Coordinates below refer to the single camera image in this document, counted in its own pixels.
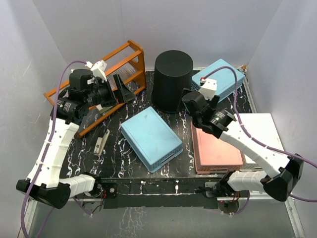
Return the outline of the large black plastic bin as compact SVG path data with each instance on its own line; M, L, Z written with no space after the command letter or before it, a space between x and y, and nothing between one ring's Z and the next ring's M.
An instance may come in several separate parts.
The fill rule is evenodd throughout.
M185 52L169 50L155 60L152 103L162 112L174 114L180 105L184 88L191 88L193 60Z

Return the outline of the blue plastic basket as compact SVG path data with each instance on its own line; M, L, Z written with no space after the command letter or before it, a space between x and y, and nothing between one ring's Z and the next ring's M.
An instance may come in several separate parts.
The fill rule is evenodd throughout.
M208 67L206 67L205 69L193 75L191 89L194 91L199 91L201 87L200 79L203 76L206 76L208 73L222 66L228 66L235 71L237 75L237 88L241 87L245 79L245 75L241 71L237 70L235 67L231 66L229 63L224 61L223 59L218 59L217 61L215 61ZM220 97L219 99L220 102L234 93L235 79L231 70L229 69L219 70L218 72L215 72L214 74L211 75L211 79L214 79L217 81L217 90L215 94Z

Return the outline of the white perforated plastic basket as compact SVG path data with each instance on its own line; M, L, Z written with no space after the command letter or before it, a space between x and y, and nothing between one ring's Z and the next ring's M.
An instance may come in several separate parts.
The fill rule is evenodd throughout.
M271 114L247 113L239 115L248 133L250 133L252 136L255 136L257 140L264 143L265 145L284 150ZM262 168L257 163L252 161L245 154L242 154L238 149L231 146L231 150L234 150L235 153L237 153L237 155L242 159L243 165L240 166L239 171L262 171Z

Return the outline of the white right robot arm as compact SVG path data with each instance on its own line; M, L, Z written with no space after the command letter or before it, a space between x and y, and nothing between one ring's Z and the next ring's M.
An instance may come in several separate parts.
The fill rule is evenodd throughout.
M194 127L232 145L261 167L256 172L229 172L213 186L214 192L231 197L238 191L259 191L277 201L287 200L302 175L299 155L285 155L257 144L244 133L237 115L217 110L218 96L206 100L198 91L186 89L181 101Z

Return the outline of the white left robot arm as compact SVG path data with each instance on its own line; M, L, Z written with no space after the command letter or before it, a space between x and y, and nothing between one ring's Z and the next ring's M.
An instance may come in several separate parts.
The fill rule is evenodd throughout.
M92 198L101 195L98 176L90 173L68 179L59 176L69 145L89 108L97 105L108 108L135 97L119 74L114 74L113 78L115 90L96 71L76 69L71 72L69 86L59 93L52 109L48 133L38 159L27 178L17 181L18 191L56 209L61 209L69 198L81 193L86 192Z

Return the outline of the blue tray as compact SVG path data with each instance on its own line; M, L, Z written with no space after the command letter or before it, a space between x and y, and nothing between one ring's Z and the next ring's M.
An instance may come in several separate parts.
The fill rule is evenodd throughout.
M183 152L182 140L153 107L123 122L121 133L150 173Z

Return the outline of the pink plastic basket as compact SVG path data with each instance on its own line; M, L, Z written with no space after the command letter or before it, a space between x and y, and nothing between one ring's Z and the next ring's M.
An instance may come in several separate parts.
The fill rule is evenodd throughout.
M239 170L243 166L241 152L191 125L195 169L198 174Z

